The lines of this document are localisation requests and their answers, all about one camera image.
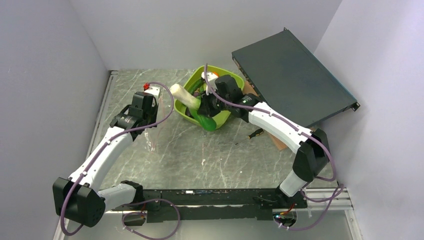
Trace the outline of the white green toy leek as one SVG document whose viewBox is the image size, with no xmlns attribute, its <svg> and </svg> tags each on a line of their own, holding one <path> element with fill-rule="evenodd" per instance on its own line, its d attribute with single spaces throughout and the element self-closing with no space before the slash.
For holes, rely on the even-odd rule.
<svg viewBox="0 0 424 240">
<path fill-rule="evenodd" d="M 211 117 L 198 114 L 198 109 L 201 104 L 199 98 L 191 95 L 183 86 L 180 84 L 174 84 L 170 87 L 172 96 L 186 106 L 191 116 L 200 124 L 200 126 L 209 132 L 213 132 L 217 129 L 217 123 Z"/>
</svg>

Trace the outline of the green plastic tray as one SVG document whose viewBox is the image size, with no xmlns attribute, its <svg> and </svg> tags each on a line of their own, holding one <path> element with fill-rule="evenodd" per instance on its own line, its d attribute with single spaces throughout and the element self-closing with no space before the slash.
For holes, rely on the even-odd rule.
<svg viewBox="0 0 424 240">
<path fill-rule="evenodd" d="M 228 110 L 221 110 L 215 116 L 206 117 L 198 115 L 202 95 L 206 93 L 207 83 L 204 80 L 204 66 L 200 66 L 184 85 L 175 83 L 170 87 L 173 100 L 173 106 L 178 114 L 184 119 L 193 123 L 204 130 L 214 132 L 222 127 L 230 116 Z"/>
</svg>

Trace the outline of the clear zip top bag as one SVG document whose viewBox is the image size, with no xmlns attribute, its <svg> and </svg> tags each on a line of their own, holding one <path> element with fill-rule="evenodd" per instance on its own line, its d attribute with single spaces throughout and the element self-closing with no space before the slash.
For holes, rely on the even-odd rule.
<svg viewBox="0 0 424 240">
<path fill-rule="evenodd" d="M 158 112 L 157 112 L 157 122 L 159 122 L 160 120 L 162 120 L 165 116 L 166 116 L 166 112 L 165 112 L 166 108 L 164 107 L 164 105 L 160 105 L 158 108 Z M 155 127 L 152 128 L 148 128 L 147 130 L 144 131 L 144 136 L 146 138 L 146 144 L 147 147 L 146 149 L 150 152 L 154 152 L 156 149 L 156 145 L 158 144 L 159 141 L 159 135 L 162 131 L 162 124 L 158 124 Z"/>
</svg>

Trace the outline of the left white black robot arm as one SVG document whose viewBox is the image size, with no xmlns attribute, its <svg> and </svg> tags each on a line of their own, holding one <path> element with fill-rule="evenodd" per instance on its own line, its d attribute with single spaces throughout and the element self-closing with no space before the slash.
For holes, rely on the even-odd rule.
<svg viewBox="0 0 424 240">
<path fill-rule="evenodd" d="M 101 189 L 107 173 L 123 151 L 144 131 L 153 127 L 158 113 L 160 90 L 151 87 L 136 92 L 110 122 L 105 136 L 85 162 L 68 178 L 59 177 L 52 186 L 55 211 L 65 219 L 86 227 L 95 226 L 105 212 L 126 205 L 131 210 L 144 203 L 143 187 L 125 180 Z"/>
</svg>

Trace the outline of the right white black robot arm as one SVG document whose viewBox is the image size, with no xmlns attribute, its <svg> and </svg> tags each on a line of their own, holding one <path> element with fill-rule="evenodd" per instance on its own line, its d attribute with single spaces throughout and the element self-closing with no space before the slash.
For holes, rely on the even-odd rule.
<svg viewBox="0 0 424 240">
<path fill-rule="evenodd" d="M 212 118 L 220 112 L 230 112 L 236 118 L 255 125 L 283 142 L 294 154 L 289 174 L 276 188 L 276 203 L 287 208 L 297 194 L 313 180 L 333 182 L 332 177 L 319 174 L 327 164 L 335 168 L 326 133 L 322 129 L 311 130 L 277 113 L 267 103 L 252 93 L 244 94 L 236 80 L 226 74 L 212 78 L 211 72 L 203 72 L 201 79 L 206 87 L 196 104 L 196 113 L 202 118 Z"/>
</svg>

